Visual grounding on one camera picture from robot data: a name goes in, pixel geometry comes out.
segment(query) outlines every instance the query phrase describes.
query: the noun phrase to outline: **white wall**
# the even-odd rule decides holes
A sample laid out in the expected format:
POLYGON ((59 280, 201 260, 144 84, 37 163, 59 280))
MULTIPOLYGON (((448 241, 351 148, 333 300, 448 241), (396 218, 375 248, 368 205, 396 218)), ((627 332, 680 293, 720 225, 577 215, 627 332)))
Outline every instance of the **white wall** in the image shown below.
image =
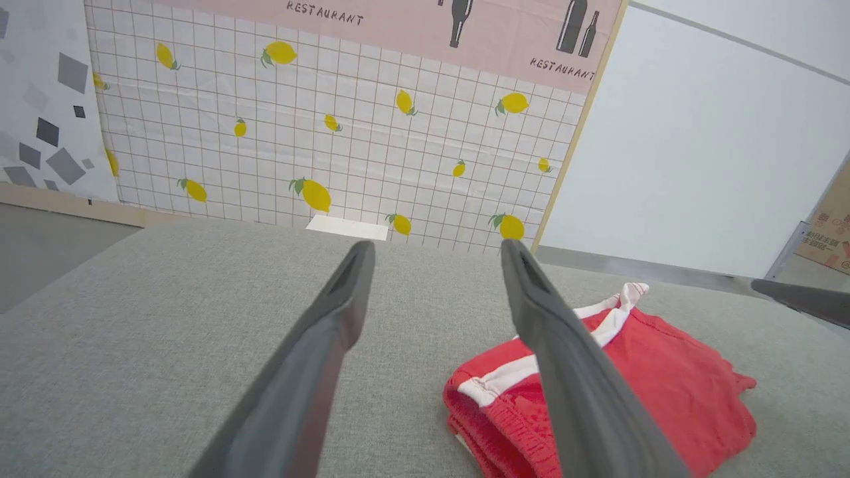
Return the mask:
POLYGON ((541 244, 762 277, 848 131, 850 87, 629 8, 541 244))
POLYGON ((848 0, 639 0, 850 80, 848 0))
POLYGON ((0 181, 118 202, 82 2, 0 0, 0 9, 0 181))

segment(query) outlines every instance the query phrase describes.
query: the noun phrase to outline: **cardboard box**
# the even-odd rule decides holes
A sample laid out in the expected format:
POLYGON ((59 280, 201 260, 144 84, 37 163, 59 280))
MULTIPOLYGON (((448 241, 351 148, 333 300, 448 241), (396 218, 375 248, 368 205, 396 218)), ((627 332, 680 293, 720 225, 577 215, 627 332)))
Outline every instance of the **cardboard box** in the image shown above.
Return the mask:
POLYGON ((850 163, 836 177, 809 220, 797 255, 850 275, 850 163))

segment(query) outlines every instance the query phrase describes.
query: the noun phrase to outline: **white stripe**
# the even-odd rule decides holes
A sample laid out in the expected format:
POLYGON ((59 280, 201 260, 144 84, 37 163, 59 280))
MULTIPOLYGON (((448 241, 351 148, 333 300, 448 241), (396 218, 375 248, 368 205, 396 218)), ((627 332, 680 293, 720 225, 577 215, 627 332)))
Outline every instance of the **white stripe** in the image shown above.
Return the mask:
MULTIPOLYGON (((605 309, 611 309, 608 315, 599 323, 599 327, 591 332, 593 339, 600 347, 608 344, 617 333, 620 333, 626 319, 641 296, 649 291, 649 286, 643 283, 628 282, 623 285, 621 293, 615 294, 595 305, 588 305, 573 312, 582 320, 595 316, 605 309), (620 307, 612 309, 620 302, 620 307)), ((479 407, 487 407, 505 390, 538 373, 537 358, 534 355, 510 361, 484 377, 472 377, 457 387, 457 391, 475 400, 479 407)))

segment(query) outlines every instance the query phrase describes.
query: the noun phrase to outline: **folded red shorts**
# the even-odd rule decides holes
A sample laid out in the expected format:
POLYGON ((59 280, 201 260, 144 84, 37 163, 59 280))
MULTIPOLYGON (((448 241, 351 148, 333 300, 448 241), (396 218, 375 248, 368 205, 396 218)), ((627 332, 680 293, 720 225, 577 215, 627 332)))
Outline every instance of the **folded red shorts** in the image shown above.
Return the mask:
MULTIPOLYGON (((719 353, 635 308, 646 284, 574 312, 682 456, 695 478, 743 451, 756 421, 739 395, 756 380, 719 353)), ((448 424, 486 476, 561 476, 534 354, 519 339, 463 364, 443 391, 448 424)))

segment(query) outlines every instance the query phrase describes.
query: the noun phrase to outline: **wooden trim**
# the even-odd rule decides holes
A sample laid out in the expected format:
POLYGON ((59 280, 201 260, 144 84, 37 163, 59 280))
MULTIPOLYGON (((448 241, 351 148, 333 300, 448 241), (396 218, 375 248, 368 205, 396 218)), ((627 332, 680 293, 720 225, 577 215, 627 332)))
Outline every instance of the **wooden trim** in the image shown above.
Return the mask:
POLYGON ((66 192, 0 183, 0 203, 40 209, 118 224, 148 227, 174 220, 190 219, 116 202, 89 201, 66 192))
POLYGON ((561 167, 558 180, 555 182, 555 188, 552 190, 552 195, 549 197, 549 203, 546 205, 546 212, 543 213, 543 220, 540 223, 540 229, 537 230, 534 243, 531 245, 531 253, 536 253, 537 247, 540 246, 543 231, 546 229, 546 224, 549 222, 549 216, 552 214, 552 208, 555 206, 555 200, 558 199, 558 193, 561 191, 561 184, 564 182, 564 176, 567 174, 567 168, 573 159, 575 147, 579 144, 581 130, 584 129, 585 122, 587 121, 587 115, 590 113, 591 106, 593 106, 593 99, 596 97, 596 91, 599 89, 599 84, 602 82, 602 75, 605 73, 605 66, 608 64, 608 58, 611 55, 611 50, 614 49, 614 42, 617 39, 617 34, 620 32, 620 25, 623 23, 623 17, 626 16, 626 9, 628 6, 629 0, 623 0, 620 4, 620 10, 617 12, 617 18, 614 21, 614 26, 611 28, 611 36, 608 43, 605 45, 605 51, 602 52, 602 59, 599 60, 599 67, 596 70, 596 76, 593 78, 593 84, 590 87, 590 92, 587 94, 584 107, 581 109, 579 123, 575 126, 573 139, 569 143, 567 156, 564 158, 564 165, 561 167))

